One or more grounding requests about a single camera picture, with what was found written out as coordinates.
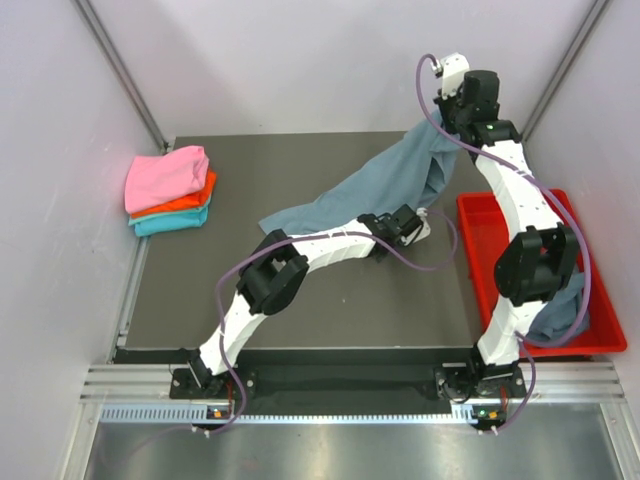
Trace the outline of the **grey-blue polo shirt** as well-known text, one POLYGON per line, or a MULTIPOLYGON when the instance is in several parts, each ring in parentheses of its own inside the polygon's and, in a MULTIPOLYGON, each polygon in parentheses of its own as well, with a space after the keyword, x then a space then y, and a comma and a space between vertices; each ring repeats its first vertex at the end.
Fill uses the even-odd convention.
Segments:
POLYGON ((448 186, 458 151, 424 120, 314 201, 271 214, 258 225, 265 233, 281 229, 306 235, 340 227, 361 214, 379 216, 403 205, 429 207, 448 186))

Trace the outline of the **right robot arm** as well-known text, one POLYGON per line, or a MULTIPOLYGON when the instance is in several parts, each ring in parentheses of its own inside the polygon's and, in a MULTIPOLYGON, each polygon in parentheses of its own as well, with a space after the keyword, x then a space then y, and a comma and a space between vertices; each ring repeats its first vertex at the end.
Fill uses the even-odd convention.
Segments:
POLYGON ((487 396, 512 380, 520 336, 573 274, 580 251, 575 231, 548 205, 525 160, 521 136, 499 114, 493 71, 442 64, 435 99, 445 130, 469 145, 476 169, 491 187, 509 243, 494 267, 499 296, 485 333, 474 345, 466 380, 487 396))

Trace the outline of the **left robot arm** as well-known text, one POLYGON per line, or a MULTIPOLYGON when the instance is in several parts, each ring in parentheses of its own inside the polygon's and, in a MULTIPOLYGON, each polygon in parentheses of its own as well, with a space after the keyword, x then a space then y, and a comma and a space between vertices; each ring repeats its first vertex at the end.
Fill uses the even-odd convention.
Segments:
POLYGON ((407 205, 392 214, 362 214, 311 235, 270 232, 248 259, 218 281, 219 326, 188 362, 192 384, 205 396, 220 394, 226 373, 254 331, 292 303, 308 274, 343 261, 381 258, 429 234, 426 210, 407 205))

